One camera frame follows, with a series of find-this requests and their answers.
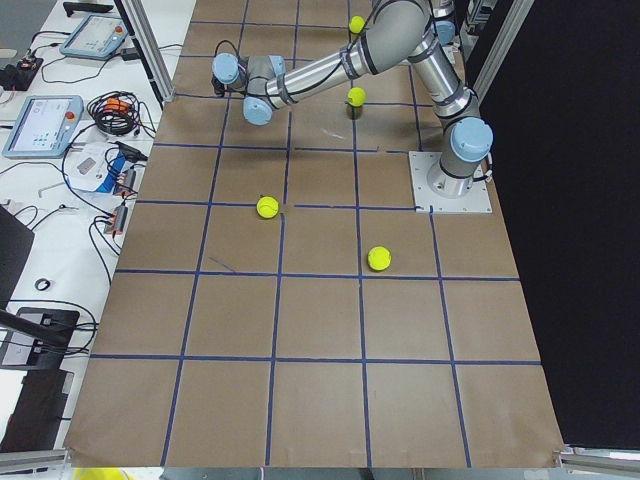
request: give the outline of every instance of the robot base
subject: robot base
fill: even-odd
[[[427,173],[440,160],[440,152],[409,152],[413,201],[417,212],[429,213],[491,213],[491,202],[484,181],[475,182],[466,195],[449,199],[438,195],[427,183]],[[482,168],[476,170],[482,176]]]

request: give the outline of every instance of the white table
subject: white table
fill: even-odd
[[[71,18],[67,18],[62,3],[63,0],[58,0],[41,30],[72,32],[80,23],[83,18],[81,12],[75,13]],[[162,47],[182,44],[187,33],[195,0],[181,0],[179,2],[172,0],[143,0],[142,3],[145,6],[147,17],[158,45]],[[114,9],[112,13],[117,15],[117,10]],[[61,35],[43,34],[36,38],[32,47],[49,45],[58,41],[63,42],[65,39],[66,37]],[[124,47],[132,46],[131,38],[127,37]],[[162,50],[162,56],[172,77],[178,65],[179,54],[179,48]],[[42,48],[38,51],[38,56],[44,59],[45,64],[62,57],[58,47]],[[46,67],[44,74],[49,81],[76,80],[95,75],[102,64],[103,62],[99,60],[66,58]],[[13,100],[0,105],[0,122],[15,120],[24,103],[24,99],[30,95],[80,95],[86,105],[91,99],[112,90],[135,93],[141,101],[146,102],[149,106],[153,121],[157,123],[160,120],[162,110],[151,90],[141,61],[124,62],[121,58],[114,58],[107,63],[97,78],[72,85],[45,83],[42,80],[41,72],[38,72],[29,91],[16,92]]]
[[[180,2],[173,0],[143,0],[143,3],[158,44],[160,46],[174,43],[181,44],[187,32],[195,0],[183,0]],[[72,31],[80,19],[80,14],[67,18],[62,8],[62,0],[59,0],[41,30]],[[53,41],[53,37],[42,35],[38,37],[33,46],[46,45]],[[127,40],[125,46],[131,46],[130,39]],[[172,76],[178,63],[179,54],[180,49],[163,51],[163,57]],[[45,63],[48,63],[59,58],[60,54],[57,48],[48,48],[40,50],[38,56],[44,57]],[[92,60],[67,58],[51,65],[45,73],[47,79],[76,79],[94,74],[100,65],[101,62]],[[38,76],[28,92],[18,92],[13,100],[0,105],[0,124],[12,125],[18,116],[24,99],[30,95],[81,95],[86,105],[92,98],[115,89],[131,91],[140,100],[145,101],[157,126],[162,110],[149,86],[142,64],[140,61],[124,63],[121,59],[112,60],[99,77],[76,85],[46,84]],[[90,123],[85,115],[77,131]],[[5,145],[9,133],[9,130],[0,129],[0,149]],[[95,128],[88,130],[78,139],[79,142],[104,140],[105,136]],[[109,137],[109,140],[122,141],[147,155],[153,145],[153,140],[144,133],[141,133],[138,137],[133,135],[117,138]],[[17,161],[0,156],[0,171],[14,165]],[[51,161],[58,167],[61,164],[61,160],[43,161]],[[136,187],[138,187],[144,169],[136,170],[138,172]],[[55,210],[60,204],[77,208],[77,210],[56,213],[37,228],[31,254],[12,298],[54,299],[77,303],[89,309],[96,319],[100,321],[109,292],[109,285],[87,232],[91,221],[98,212],[74,197],[64,185],[48,189],[42,192],[42,196],[39,196],[38,190],[58,184],[61,181],[60,172],[46,165],[20,166],[0,175],[0,200],[3,203],[5,200],[10,199],[12,202],[23,206],[35,205],[40,209],[39,218]],[[107,211],[113,210],[121,202],[118,197],[106,194],[81,193],[81,195]],[[132,213],[133,203],[128,202],[130,207],[129,218]],[[28,213],[25,213],[24,218],[30,218],[28,215]],[[101,239],[97,238],[97,234],[94,234],[94,237],[109,270],[113,273],[117,262],[116,256]],[[120,244],[122,244],[123,240],[124,236],[118,237]],[[34,283],[42,277],[52,280],[53,285],[45,292],[38,292],[34,288]],[[75,309],[74,307],[60,304],[25,302],[23,304],[11,303],[8,311],[15,313],[21,306]],[[80,321],[89,321],[84,312],[81,311],[80,314]],[[74,333],[70,345],[82,346],[87,341],[88,335],[88,333],[83,332]],[[73,413],[87,363],[88,358],[86,356],[65,358],[62,362],[60,368],[71,371],[75,375],[65,408],[65,417],[71,417]],[[6,419],[15,408],[21,376],[21,374],[15,372],[0,370],[0,391],[3,392],[3,397],[6,399],[5,402],[0,404],[0,438],[4,436]],[[62,447],[68,425],[69,422],[62,422],[55,448]]]

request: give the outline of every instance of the metal frame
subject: metal frame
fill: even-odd
[[[162,52],[153,34],[141,0],[114,0],[116,8],[127,27],[133,44],[140,53],[147,78],[160,106],[171,102],[176,93],[171,75],[162,58]]]
[[[484,100],[485,95],[489,91],[493,79],[496,77],[498,70],[500,70],[502,62],[511,49],[511,45],[527,18],[534,1],[535,0],[514,0],[513,5],[511,5],[509,13],[502,24],[502,28],[491,47],[489,55],[487,55],[487,59],[474,85],[480,103],[482,103],[482,100]]]
[[[38,452],[0,453],[0,474],[57,467],[67,460],[66,450],[42,450]]]
[[[640,461],[636,460],[560,452],[556,454],[556,461],[567,470],[640,478]]]

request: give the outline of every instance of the connector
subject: connector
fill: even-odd
[[[124,231],[124,225],[127,222],[129,208],[125,205],[119,205],[111,214],[109,223],[104,226],[102,233],[105,235],[120,235]]]
[[[133,186],[136,181],[136,171],[130,168],[118,175],[116,186],[113,189],[114,195],[129,195],[135,193]]]
[[[132,60],[140,60],[140,54],[135,47],[123,48],[120,50],[120,56],[124,62],[130,62]]]
[[[126,158],[128,162],[136,163],[136,162],[147,161],[148,157],[137,148],[133,148],[127,145],[126,143],[122,143],[122,142],[116,141],[113,143],[115,143],[118,146],[118,148],[120,149],[120,152],[124,155],[124,158]]]

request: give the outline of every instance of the tennis ball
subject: tennis ball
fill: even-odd
[[[262,218],[273,218],[280,211],[280,204],[273,197],[262,197],[256,204],[256,210]]]
[[[351,17],[351,21],[349,22],[349,31],[355,35],[360,33],[364,28],[364,18],[360,15],[355,15]]]
[[[364,88],[353,87],[347,94],[347,103],[352,107],[361,107],[367,101],[367,92]]]
[[[382,272],[391,265],[391,252],[385,247],[373,247],[367,255],[367,263],[371,270]]]

